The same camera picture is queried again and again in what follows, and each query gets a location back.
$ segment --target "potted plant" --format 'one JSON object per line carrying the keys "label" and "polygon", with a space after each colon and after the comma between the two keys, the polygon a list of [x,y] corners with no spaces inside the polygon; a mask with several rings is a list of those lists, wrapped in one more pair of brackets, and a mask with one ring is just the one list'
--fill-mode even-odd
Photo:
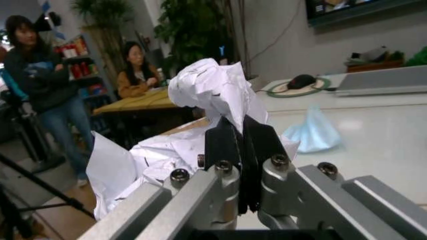
{"label": "potted plant", "polygon": [[96,41],[115,86],[117,74],[125,67],[120,26],[129,20],[132,6],[127,0],[72,0],[70,4],[83,17],[82,29]]}
{"label": "potted plant", "polygon": [[[163,13],[154,32],[156,38],[171,43],[166,70],[179,71],[203,58],[236,61],[233,38],[220,7],[212,0],[165,0],[161,4]],[[223,46],[225,56],[221,56]]]}

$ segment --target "laptop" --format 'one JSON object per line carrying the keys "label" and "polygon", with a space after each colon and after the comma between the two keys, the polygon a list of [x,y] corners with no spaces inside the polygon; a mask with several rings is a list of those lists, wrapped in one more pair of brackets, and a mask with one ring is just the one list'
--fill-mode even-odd
{"label": "laptop", "polygon": [[427,92],[427,65],[349,73],[337,96]]}

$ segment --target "dark jacket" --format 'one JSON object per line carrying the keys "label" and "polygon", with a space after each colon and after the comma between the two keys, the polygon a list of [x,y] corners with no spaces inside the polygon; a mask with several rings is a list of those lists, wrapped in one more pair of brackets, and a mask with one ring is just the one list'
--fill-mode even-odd
{"label": "dark jacket", "polygon": [[37,113],[57,107],[77,94],[78,86],[69,81],[68,67],[58,71],[37,68],[29,74],[29,64],[51,62],[53,68],[62,64],[61,57],[51,50],[35,53],[30,61],[16,48],[10,50],[4,60],[4,68],[9,72],[19,88],[29,96],[32,109]]}

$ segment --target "sneaker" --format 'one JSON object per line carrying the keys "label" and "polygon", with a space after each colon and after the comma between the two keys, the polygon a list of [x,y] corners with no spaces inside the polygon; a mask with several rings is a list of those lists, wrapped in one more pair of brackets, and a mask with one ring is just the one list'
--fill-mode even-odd
{"label": "sneaker", "polygon": [[77,179],[77,187],[82,188],[86,185],[88,185],[87,179]]}

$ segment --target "television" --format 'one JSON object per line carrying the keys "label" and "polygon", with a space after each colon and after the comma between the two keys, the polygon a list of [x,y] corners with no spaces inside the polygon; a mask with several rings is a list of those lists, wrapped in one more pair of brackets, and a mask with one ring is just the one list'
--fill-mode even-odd
{"label": "television", "polygon": [[308,24],[329,25],[424,0],[305,0]]}

